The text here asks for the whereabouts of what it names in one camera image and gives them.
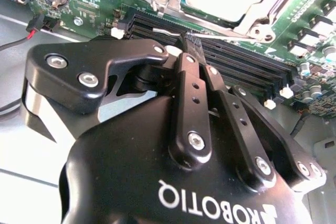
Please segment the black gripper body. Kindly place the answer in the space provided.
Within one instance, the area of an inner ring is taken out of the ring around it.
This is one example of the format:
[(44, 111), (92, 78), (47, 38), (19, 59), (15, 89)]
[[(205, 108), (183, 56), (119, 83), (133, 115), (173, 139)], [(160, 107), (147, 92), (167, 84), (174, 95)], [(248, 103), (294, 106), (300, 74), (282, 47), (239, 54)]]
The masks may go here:
[(91, 128), (60, 179), (63, 223), (306, 223), (281, 177), (255, 193), (238, 178), (231, 130), (209, 117), (213, 153), (195, 171), (168, 153), (172, 99), (153, 98)]

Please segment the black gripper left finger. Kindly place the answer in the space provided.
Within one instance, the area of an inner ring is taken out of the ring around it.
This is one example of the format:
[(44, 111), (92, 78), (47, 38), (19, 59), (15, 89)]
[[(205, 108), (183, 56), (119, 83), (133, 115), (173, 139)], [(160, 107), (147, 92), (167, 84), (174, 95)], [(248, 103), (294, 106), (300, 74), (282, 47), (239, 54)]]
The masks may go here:
[(212, 155), (202, 44), (172, 51), (152, 39), (45, 44), (27, 55), (26, 124), (61, 144), (81, 135), (166, 140), (172, 158), (198, 168)]

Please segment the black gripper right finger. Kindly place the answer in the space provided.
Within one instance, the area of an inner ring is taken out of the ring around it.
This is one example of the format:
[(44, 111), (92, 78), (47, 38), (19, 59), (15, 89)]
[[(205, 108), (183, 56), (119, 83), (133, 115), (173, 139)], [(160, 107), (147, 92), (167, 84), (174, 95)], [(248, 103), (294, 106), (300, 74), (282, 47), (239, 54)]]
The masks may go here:
[(238, 177), (252, 191), (273, 188), (279, 175), (295, 192), (310, 192), (326, 183), (326, 174), (257, 99), (241, 86), (226, 88), (218, 70), (206, 64), (199, 38), (193, 52), (200, 60), (209, 96), (227, 121), (238, 145)]

